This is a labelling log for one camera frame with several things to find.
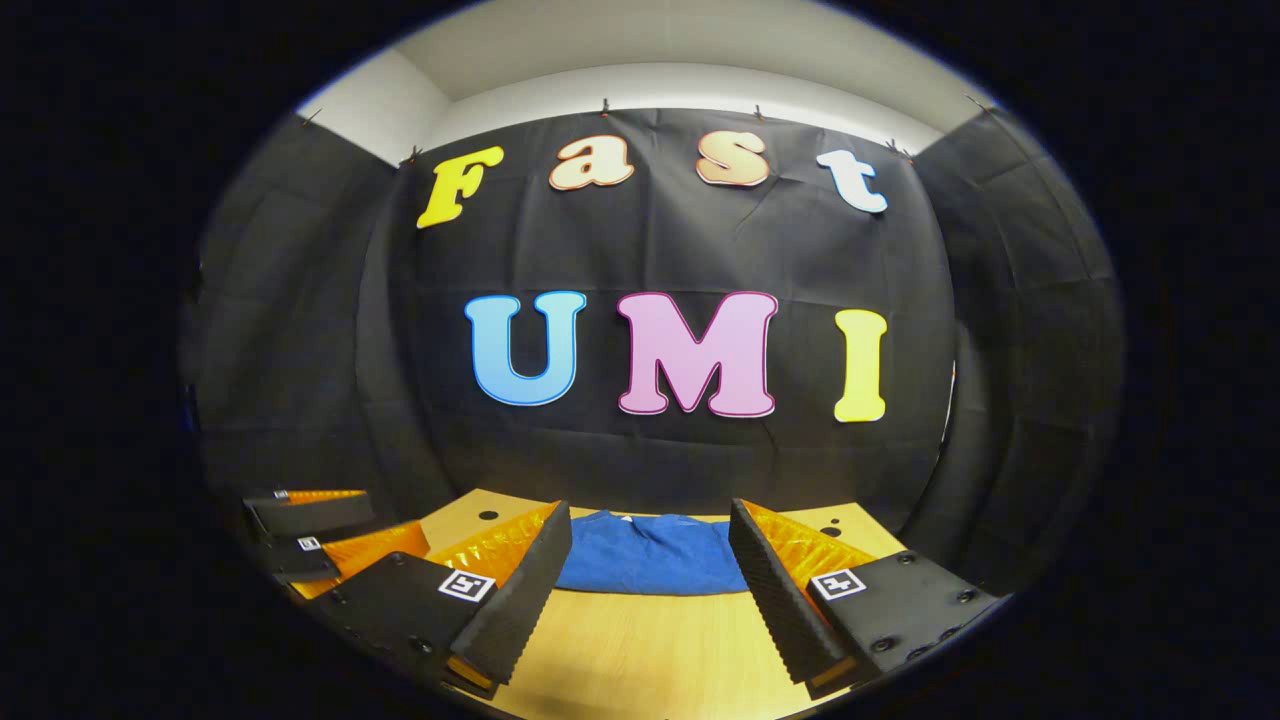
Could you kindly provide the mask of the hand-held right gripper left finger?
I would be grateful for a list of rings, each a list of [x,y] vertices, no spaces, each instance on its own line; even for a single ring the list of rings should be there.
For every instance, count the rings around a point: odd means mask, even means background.
[[[493,696],[511,682],[572,544],[564,502],[431,553],[421,530],[387,530],[316,584],[310,612],[425,685]]]

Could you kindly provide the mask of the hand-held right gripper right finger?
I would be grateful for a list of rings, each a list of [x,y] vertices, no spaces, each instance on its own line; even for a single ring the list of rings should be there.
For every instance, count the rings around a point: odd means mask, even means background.
[[[813,700],[938,653],[1001,600],[911,550],[876,557],[735,498],[730,546],[790,679]]]

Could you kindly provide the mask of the blue shirt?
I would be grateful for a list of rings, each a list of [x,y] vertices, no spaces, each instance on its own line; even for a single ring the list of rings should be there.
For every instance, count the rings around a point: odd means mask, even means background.
[[[727,521],[607,510],[571,520],[559,589],[611,594],[709,596],[745,592]]]

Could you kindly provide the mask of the row of small backdrop clips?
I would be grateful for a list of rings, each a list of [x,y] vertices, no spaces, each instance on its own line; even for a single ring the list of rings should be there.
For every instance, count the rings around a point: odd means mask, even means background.
[[[758,102],[722,97],[672,96],[640,99],[626,102],[618,94],[590,96],[584,100],[536,105],[531,100],[506,100],[480,104],[466,101],[424,111],[419,108],[396,110],[372,101],[312,101],[303,105],[287,122],[301,128],[323,128],[353,146],[370,152],[381,161],[394,165],[410,156],[412,149],[430,151],[462,138],[553,118],[582,118],[585,120],[618,120],[626,114],[641,111],[699,111],[721,113],[749,126],[777,126],[795,123],[865,138],[873,143],[896,143],[911,155],[918,155],[978,117],[1002,109],[975,97],[963,97],[957,120],[945,123],[942,129],[927,126],[900,111],[891,110],[865,99],[838,97],[835,102],[820,102],[814,108],[795,104]]]

